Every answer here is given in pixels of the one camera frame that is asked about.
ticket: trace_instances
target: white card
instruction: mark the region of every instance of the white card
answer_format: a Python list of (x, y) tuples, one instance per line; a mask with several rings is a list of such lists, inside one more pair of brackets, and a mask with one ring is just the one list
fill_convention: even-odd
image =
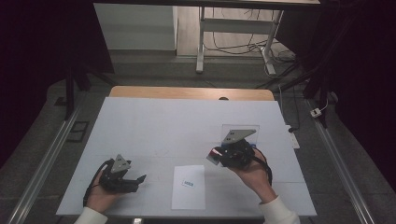
[(205, 210), (205, 167), (175, 166), (172, 209)]

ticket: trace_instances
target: white tabletop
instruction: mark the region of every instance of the white tabletop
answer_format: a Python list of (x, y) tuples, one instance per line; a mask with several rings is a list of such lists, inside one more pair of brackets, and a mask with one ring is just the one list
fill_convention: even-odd
[[(147, 175), (136, 193), (107, 211), (120, 217), (262, 217), (260, 199), (233, 172), (205, 157), (221, 142), (223, 124), (260, 125), (257, 147), (274, 174), (273, 187), (299, 216), (314, 216), (304, 177), (277, 102), (106, 98), (57, 215), (79, 215), (95, 171), (121, 154), (124, 177)], [(205, 209), (172, 209), (175, 166), (205, 167)]]

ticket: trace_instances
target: table leg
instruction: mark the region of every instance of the table leg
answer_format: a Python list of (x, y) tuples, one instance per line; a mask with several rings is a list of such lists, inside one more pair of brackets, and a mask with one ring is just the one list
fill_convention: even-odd
[(205, 29), (205, 8), (201, 7), (201, 19), (199, 21), (199, 44), (197, 54), (196, 73), (204, 72), (204, 29)]
[(277, 27), (279, 25), (280, 18), (282, 17), (282, 14), (283, 14), (283, 10), (282, 11), (278, 11), (276, 13), (275, 19), (273, 20), (273, 25), (271, 27), (270, 34), (268, 35), (268, 39), (267, 39), (267, 43), (265, 45), (265, 48), (261, 48), (262, 57), (264, 58), (265, 67), (266, 67), (266, 69), (268, 71), (268, 75), (269, 76), (274, 76), (276, 74), (274, 65), (271, 62), (271, 57), (269, 55), (269, 52), (270, 52), (273, 40), (275, 38)]

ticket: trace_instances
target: dark background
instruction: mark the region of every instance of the dark background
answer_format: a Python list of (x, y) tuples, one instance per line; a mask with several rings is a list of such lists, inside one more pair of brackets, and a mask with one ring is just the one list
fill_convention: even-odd
[[(366, 1), (332, 56), (329, 85), (339, 99), (340, 119), (393, 189), (395, 11), (393, 1)], [(311, 50), (331, 35), (332, 13), (316, 17), (318, 29)], [(337, 21), (347, 14), (339, 13)], [(112, 72), (92, 3), (82, 0), (0, 2), (0, 52), (0, 165), (29, 130), (52, 83), (82, 64)]]

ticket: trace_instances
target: metal rail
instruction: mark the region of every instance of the metal rail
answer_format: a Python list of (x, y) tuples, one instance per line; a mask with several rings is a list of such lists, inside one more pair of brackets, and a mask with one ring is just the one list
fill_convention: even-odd
[[(314, 109), (313, 106), (309, 103), (308, 100), (305, 100), (306, 106), (308, 110)], [(332, 163), (334, 164), (335, 170), (337, 171), (346, 192), (348, 193), (353, 206), (355, 207), (356, 213), (361, 220), (362, 224), (375, 224), (374, 218), (370, 213), (370, 210), (364, 201), (361, 191), (353, 180), (352, 175), (350, 174), (346, 163), (344, 162), (342, 155), (338, 151), (337, 146), (332, 140), (332, 136), (329, 131), (321, 125), (318, 119), (314, 120), (315, 125), (318, 129), (318, 133), (329, 152), (330, 158), (332, 159)]]
[(61, 128), (57, 132), (54, 140), (49, 146), (49, 149), (35, 170), (35, 174), (33, 175), (32, 179), (30, 179), (29, 184), (25, 188), (7, 223), (22, 224), (26, 219), (30, 209), (33, 206), (33, 203), (35, 202), (35, 198), (43, 187), (44, 182), (50, 173), (50, 169), (52, 168), (53, 163), (55, 163), (55, 160), (58, 157), (62, 146), (64, 145), (67, 135), (73, 127), (73, 123), (75, 122), (78, 113), (82, 108), (86, 95), (86, 92), (78, 94), (77, 105), (74, 112), (71, 114), (70, 118), (65, 120), (61, 125)]

